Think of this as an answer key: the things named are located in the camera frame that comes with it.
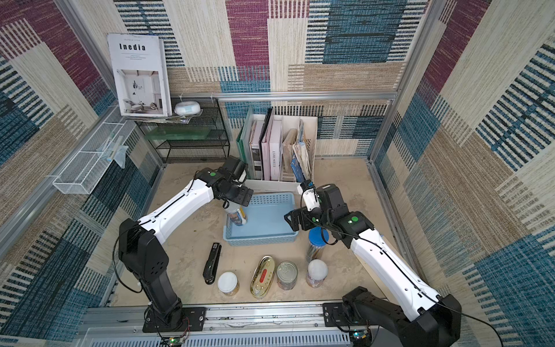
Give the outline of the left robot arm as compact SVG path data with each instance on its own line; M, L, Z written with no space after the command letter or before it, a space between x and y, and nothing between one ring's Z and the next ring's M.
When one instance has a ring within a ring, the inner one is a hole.
M172 198L143 217L127 218L119 227L112 260L120 261L139 284L127 290L147 297L143 332L177 333L200 331L202 312L190 314L175 292L168 274L169 240L197 211L220 200L247 207L253 191L245 185L247 164L230 156L217 169L196 171L189 183Z

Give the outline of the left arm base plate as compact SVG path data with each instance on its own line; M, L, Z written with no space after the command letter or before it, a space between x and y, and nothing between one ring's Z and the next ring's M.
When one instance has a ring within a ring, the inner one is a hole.
M145 311L143 332L199 332L204 327L206 312L206 307L182 307L181 309L174 309L167 317L164 317L149 306Z

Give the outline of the gold oval sardine tin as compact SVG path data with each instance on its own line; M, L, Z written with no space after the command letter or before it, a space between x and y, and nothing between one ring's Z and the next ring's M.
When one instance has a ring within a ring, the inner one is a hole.
M250 293L255 299L264 298L270 290L275 272L275 260L271 256L264 256L256 267L251 279Z

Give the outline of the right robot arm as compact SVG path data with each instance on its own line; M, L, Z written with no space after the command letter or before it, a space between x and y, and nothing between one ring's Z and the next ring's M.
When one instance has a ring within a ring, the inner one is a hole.
M349 333L353 325L375 324L396 335L403 346L451 346L460 339L465 317L460 302L425 283L363 213L348 209L336 185L316 187L306 180L293 188L301 206L284 216L291 229L318 226L329 231L369 266L395 298L389 302L359 286L343 296L341 306L324 310L327 325Z

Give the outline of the light blue plastic basket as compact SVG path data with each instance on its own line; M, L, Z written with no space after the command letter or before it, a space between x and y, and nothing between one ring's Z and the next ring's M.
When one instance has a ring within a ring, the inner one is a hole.
M223 240L232 247L294 242L299 233L291 229L284 215L295 208L291 192L254 195L244 208L247 223L237 226L227 218Z

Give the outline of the white lid can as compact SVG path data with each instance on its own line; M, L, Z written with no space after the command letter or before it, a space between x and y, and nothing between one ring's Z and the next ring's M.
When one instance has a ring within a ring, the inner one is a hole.
M218 289L226 296L234 296L239 290L239 281L235 273L228 271L218 279Z
M233 224L237 226L244 226L247 224L247 215L240 204L229 202L228 206L225 208L225 212Z
M312 260L307 268L306 282L312 288L322 286L322 283L328 276L328 266L322 260Z

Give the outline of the silver top dark can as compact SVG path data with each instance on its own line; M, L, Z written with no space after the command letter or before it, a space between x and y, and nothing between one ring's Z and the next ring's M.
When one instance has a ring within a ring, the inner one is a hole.
M296 285L298 274L298 268L292 261L281 262L276 271L278 286L284 291L290 291Z

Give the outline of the blue lid clear canister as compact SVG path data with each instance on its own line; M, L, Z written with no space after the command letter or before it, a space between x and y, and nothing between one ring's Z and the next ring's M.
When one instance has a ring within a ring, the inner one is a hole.
M310 263L312 260L320 260L329 240L330 236L326 229L319 226L311 229L309 231L309 248L306 252L306 261Z

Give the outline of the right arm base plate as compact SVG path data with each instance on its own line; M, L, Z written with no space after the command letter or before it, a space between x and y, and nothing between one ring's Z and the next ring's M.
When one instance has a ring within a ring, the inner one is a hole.
M322 304L322 312L325 321L325 326L352 328L360 325L354 318L350 318L343 309L343 305L339 302L325 302Z

